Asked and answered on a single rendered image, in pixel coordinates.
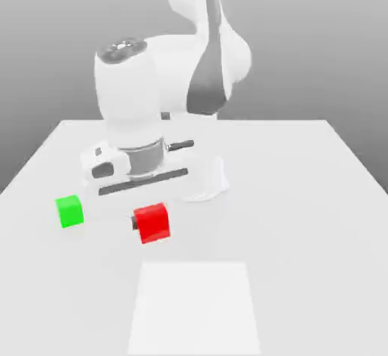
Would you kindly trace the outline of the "small red cube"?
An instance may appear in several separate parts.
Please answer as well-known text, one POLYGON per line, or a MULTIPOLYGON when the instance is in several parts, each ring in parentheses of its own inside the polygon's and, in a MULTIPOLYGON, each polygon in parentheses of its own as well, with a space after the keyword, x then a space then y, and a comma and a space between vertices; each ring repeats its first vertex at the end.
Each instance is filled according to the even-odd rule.
POLYGON ((133 212, 133 219, 142 244, 165 239, 171 235, 169 216, 164 203, 136 209, 133 212))

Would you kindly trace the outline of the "small green cube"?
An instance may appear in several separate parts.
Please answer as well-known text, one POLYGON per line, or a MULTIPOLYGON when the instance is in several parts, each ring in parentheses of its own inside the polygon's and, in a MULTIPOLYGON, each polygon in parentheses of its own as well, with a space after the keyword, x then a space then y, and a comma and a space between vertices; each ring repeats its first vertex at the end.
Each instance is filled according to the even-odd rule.
POLYGON ((83 206, 77 195, 56 198, 55 205, 63 229, 84 222, 83 206))

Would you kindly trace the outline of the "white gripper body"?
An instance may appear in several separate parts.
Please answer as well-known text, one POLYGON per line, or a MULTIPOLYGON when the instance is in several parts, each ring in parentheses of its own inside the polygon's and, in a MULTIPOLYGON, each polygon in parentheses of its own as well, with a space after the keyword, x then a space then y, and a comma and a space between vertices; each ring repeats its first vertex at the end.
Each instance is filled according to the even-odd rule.
POLYGON ((157 173, 118 182, 89 184, 86 187, 88 211, 131 211, 135 208, 173 200, 189 189, 193 168, 171 165, 157 173))

